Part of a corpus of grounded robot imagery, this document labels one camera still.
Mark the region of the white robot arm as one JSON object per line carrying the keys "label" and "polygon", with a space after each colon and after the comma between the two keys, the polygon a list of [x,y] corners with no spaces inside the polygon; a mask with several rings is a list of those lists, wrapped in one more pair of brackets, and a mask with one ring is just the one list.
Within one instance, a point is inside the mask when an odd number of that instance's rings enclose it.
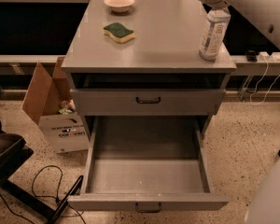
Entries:
{"label": "white robot arm", "polygon": [[[280,0],[200,0],[210,7],[234,7],[280,49]],[[280,224],[280,150],[245,215],[245,224]]]}

